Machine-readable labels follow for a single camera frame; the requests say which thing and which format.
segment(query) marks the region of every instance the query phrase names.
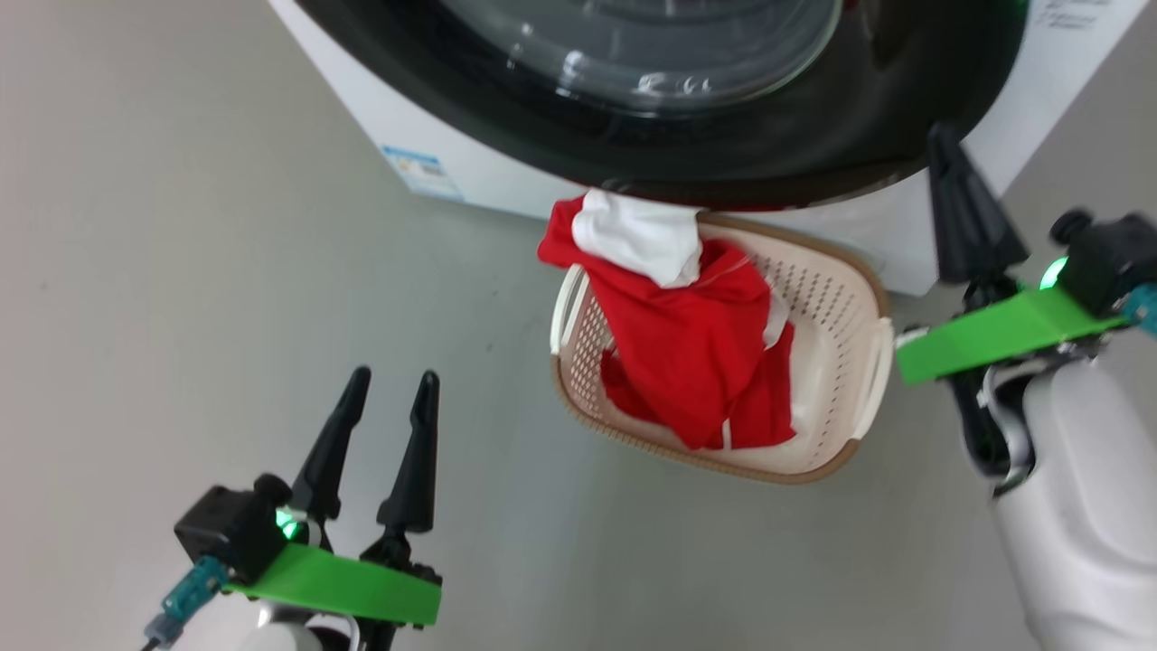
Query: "white basket handle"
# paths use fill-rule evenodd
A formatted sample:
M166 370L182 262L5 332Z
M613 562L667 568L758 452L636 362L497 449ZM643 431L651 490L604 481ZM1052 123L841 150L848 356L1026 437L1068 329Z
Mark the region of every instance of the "white basket handle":
M855 431L853 439L862 439L876 420L879 404L884 400L884 390L887 389L887 377L892 373L893 342L892 319L884 317L876 321L870 343L871 350L868 353L868 372L864 373L864 384L861 387L860 405L856 406Z
M572 264L566 278L562 279L562 286L559 287L559 297L554 299L554 315L551 316L551 355L559 355L562 347L570 341L577 316L574 305L576 298L587 291L588 282L582 266Z

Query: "red clothing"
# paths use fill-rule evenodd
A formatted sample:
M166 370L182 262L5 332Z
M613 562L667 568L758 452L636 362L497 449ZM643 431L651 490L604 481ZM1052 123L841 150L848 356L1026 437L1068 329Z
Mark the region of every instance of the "red clothing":
M616 352L605 352L606 395L628 416L670 428L691 450L776 445L791 430L788 323L765 350L771 290L747 256L723 239L707 239L699 280L664 289L646 275L580 250L570 224L582 197L554 204L543 261L581 264L606 316Z

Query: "basket rim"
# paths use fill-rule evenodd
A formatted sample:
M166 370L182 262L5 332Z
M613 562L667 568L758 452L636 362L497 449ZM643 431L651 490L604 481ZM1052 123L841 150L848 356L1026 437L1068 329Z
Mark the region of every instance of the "basket rim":
M876 311L877 318L887 318L890 311L887 290L880 283L879 279L876 276L875 269L868 265L863 259L856 256L854 252L823 239L804 235L794 230L788 230L786 228L778 228L775 225L768 225L766 223L757 223L753 221L746 221L740 217L703 210L695 215L697 221L700 224L715 225L720 228L727 228L731 230L745 230L747 232L754 232L757 235L762 235L765 237L771 237L774 239L782 239L806 249L811 249L818 253L825 254L827 257L838 259L848 266L855 268L871 287L872 294L876 298ZM818 482L827 478L828 475L835 473L848 463L849 459L860 450L860 439L848 439L845 442L843 447L835 453L834 457L827 460L823 466L818 468L812 468L806 473L774 473L771 471L759 471L756 468L746 468L742 466L731 466L729 464L723 464L721 461L715 461L697 454L692 454L690 451L673 450L664 447L662 445L651 443L649 441L642 439L618 428L613 428L597 421L589 415L587 415L577 405L570 399L567 393L566 384L562 380L562 360L558 355L551 355L551 379L554 384L554 392L559 395L562 401L563 407L570 413L570 416L575 419L578 423L595 430L596 432L603 435L604 437L631 446L635 450L654 454L656 457L662 457L670 459L672 461L679 461L688 466L697 466L705 471L714 471L716 473L723 473L727 475L732 475L736 478L743 478L745 480L753 480L757 482L774 483L774 484L788 484L798 486L808 484L812 482Z

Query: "laundry basket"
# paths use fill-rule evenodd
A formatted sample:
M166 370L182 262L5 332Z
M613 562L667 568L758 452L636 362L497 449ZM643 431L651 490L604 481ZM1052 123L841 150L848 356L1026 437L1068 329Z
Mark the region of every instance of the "laundry basket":
M855 453L879 408L892 369L887 294L853 253L796 232L715 214L703 238L728 239L791 305L791 424L772 447L690 451L668 428L632 419L606 398L599 360L614 341L587 274L574 265L551 323L551 365L570 413L603 435L666 459L764 482L821 480Z

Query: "green bracket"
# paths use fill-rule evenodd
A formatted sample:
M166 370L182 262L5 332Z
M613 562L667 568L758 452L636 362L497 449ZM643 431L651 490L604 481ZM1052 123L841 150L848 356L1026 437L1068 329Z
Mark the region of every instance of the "green bracket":
M1026 289L901 346L896 360L905 384L918 385L1126 325L1090 316L1060 287Z
M397 570L289 543L253 585L226 592L324 613L430 626L442 587Z

